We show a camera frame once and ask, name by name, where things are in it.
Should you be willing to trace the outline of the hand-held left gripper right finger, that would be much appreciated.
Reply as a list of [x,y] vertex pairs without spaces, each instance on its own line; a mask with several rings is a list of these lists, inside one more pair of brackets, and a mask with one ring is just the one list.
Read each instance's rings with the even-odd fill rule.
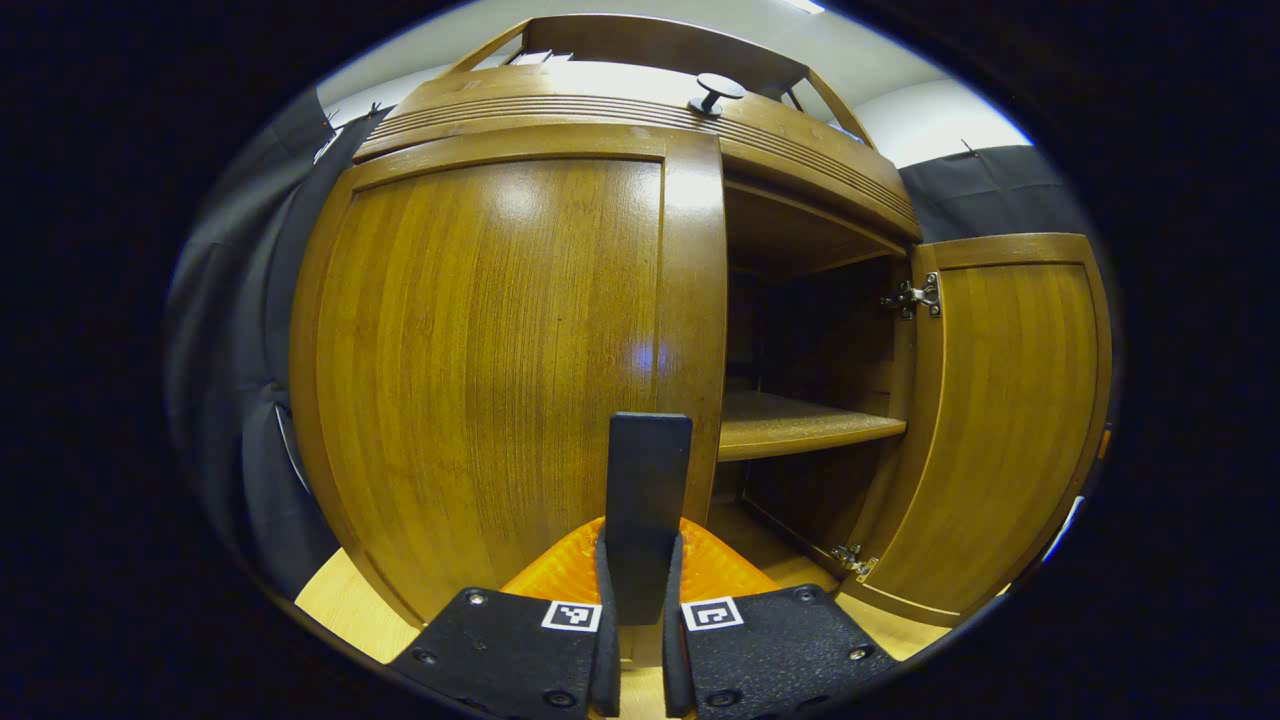
[[675,719],[823,719],[900,662],[815,584],[781,587],[682,520],[663,619]]

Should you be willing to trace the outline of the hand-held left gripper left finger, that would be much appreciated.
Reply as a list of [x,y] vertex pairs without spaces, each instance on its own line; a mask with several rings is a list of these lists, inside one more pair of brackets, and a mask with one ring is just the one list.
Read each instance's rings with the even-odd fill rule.
[[500,589],[465,587],[388,664],[483,719],[620,715],[604,520],[570,532]]

